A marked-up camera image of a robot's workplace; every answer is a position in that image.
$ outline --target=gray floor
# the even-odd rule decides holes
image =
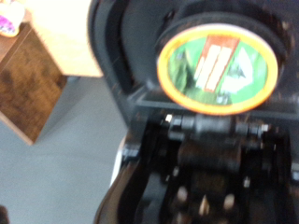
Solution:
[[[93,223],[125,132],[102,78],[69,82],[32,147],[0,122],[0,204],[10,223]]]

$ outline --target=black plastic part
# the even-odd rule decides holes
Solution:
[[[208,2],[92,1],[89,15],[91,46],[127,125],[132,119],[146,120],[165,113],[192,114],[173,103],[161,90],[157,81],[155,45],[165,29],[215,11],[220,15],[217,19],[214,17],[216,21],[227,13],[232,13],[232,18],[237,18],[235,21],[249,19],[252,31],[258,30],[260,35],[268,34],[266,39],[276,49],[279,60],[282,63],[285,61],[276,91],[250,114],[299,120],[299,45],[295,45],[299,42],[299,19],[296,19],[299,2],[215,1],[217,7],[214,6],[213,10]],[[253,13],[255,8],[258,8],[256,14]],[[260,28],[252,25],[255,21]]]

